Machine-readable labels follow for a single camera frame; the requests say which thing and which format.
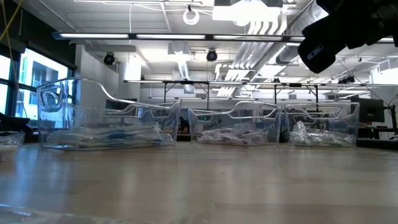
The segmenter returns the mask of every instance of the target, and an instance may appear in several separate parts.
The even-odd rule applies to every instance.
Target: clear plastic bin
[[[279,143],[282,107],[240,101],[230,111],[188,110],[191,141],[264,146]]]
[[[72,151],[171,146],[181,101],[148,105],[113,98],[89,78],[37,87],[40,146]]]
[[[356,146],[359,103],[295,104],[284,109],[291,145]]]

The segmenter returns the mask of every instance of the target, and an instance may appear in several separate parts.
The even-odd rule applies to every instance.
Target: ceiling
[[[297,7],[287,11],[287,22],[291,21],[310,0],[296,0]],[[202,7],[195,9],[212,10],[213,0],[202,0]],[[199,22],[190,26],[182,19],[183,11],[167,11],[165,14],[160,6],[147,6],[150,10],[140,6],[109,5],[92,2],[75,2],[74,0],[29,0],[24,1],[24,9],[33,13],[39,19],[62,32],[141,32],[141,33],[192,33],[192,34],[245,34],[249,26],[236,26],[230,21],[214,21],[212,16],[200,13]],[[129,11],[131,8],[131,30],[129,23]],[[185,6],[165,6],[166,10],[186,9]],[[168,41],[92,41],[87,45],[134,45],[141,53],[146,66],[142,73],[165,74],[177,69],[175,62],[162,59],[167,55]],[[189,42],[191,61],[188,61],[190,70],[214,71],[216,63],[206,61],[208,49],[214,48],[218,53],[219,61],[233,61],[241,46],[240,42]],[[314,74],[298,61],[288,66],[279,77],[282,82],[327,82],[330,77],[337,75],[347,68],[361,67],[356,71],[356,76],[367,80],[369,70],[374,63],[364,61],[382,60],[381,57],[398,55],[398,51],[391,45],[373,45],[358,49],[342,50],[337,62],[321,74]],[[128,54],[119,54],[119,57],[128,58]]]

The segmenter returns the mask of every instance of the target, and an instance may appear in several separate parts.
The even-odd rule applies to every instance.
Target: table surface
[[[143,222],[398,223],[398,154],[375,149],[175,147],[0,163],[0,203]]]

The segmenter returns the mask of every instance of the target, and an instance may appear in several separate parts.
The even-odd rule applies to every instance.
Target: security camera
[[[214,62],[217,60],[217,53],[215,49],[210,49],[207,53],[206,59],[208,62]]]
[[[118,62],[117,58],[114,56],[113,52],[106,53],[104,58],[105,65],[115,65]]]

